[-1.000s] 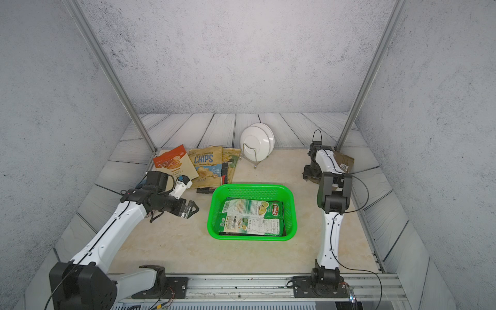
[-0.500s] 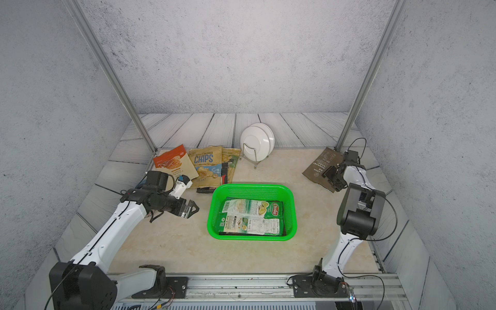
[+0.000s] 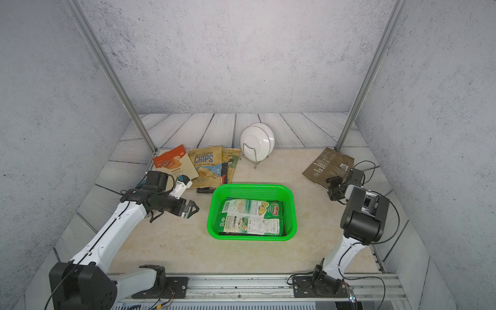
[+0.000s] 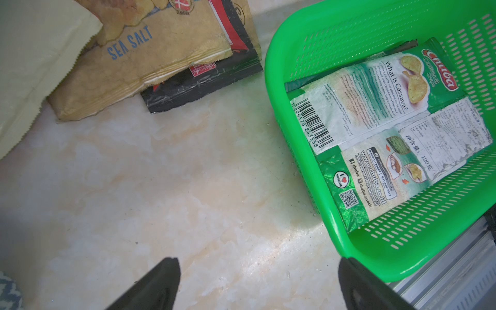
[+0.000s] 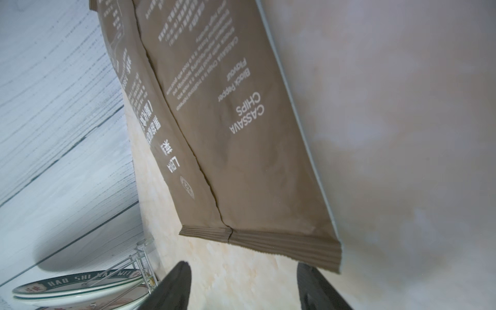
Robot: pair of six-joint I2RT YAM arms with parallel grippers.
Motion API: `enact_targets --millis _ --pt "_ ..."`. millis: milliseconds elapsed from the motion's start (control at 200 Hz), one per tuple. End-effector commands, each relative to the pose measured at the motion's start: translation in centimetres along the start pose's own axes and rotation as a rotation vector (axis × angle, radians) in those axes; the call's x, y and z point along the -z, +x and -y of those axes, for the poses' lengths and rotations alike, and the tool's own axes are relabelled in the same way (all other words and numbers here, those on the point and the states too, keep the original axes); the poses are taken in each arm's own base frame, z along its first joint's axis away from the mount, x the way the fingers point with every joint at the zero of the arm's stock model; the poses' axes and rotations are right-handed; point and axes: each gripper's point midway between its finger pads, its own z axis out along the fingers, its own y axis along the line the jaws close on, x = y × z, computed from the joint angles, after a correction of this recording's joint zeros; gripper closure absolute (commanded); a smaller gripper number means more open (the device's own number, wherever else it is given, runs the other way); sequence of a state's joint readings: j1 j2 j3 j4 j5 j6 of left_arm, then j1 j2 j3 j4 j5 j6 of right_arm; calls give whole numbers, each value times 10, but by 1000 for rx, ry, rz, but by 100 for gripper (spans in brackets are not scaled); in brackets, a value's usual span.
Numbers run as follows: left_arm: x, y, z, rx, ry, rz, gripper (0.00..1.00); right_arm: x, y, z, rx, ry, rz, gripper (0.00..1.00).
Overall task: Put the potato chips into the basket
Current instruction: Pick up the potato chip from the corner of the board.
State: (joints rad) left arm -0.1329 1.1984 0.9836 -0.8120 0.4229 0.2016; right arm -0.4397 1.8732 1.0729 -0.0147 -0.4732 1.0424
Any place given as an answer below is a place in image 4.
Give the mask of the tan blue chips bag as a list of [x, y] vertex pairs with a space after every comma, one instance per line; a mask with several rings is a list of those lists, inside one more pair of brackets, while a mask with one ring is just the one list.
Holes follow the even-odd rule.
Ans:
[[49, 96], [61, 121], [77, 121], [193, 65], [232, 55], [209, 1], [82, 1], [103, 24]]

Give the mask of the green Chulo cassava chips bag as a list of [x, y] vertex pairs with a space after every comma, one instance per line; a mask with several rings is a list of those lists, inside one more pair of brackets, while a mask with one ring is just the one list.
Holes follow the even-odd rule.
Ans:
[[288, 96], [346, 232], [461, 168], [493, 139], [435, 38]]

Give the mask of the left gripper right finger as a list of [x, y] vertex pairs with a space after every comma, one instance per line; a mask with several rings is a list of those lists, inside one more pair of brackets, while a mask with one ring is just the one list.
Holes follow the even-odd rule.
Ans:
[[414, 309], [354, 258], [341, 258], [338, 279], [347, 309]]

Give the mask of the red beige chips bag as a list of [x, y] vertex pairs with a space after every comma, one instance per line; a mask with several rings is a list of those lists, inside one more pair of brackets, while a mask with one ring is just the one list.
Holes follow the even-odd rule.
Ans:
[[1, 1], [1, 156], [27, 134], [101, 21], [75, 1]]

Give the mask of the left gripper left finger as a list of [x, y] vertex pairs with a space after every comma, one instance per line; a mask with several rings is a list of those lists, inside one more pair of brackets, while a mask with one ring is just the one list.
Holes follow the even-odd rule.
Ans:
[[107, 309], [173, 309], [181, 278], [177, 258], [164, 258]]

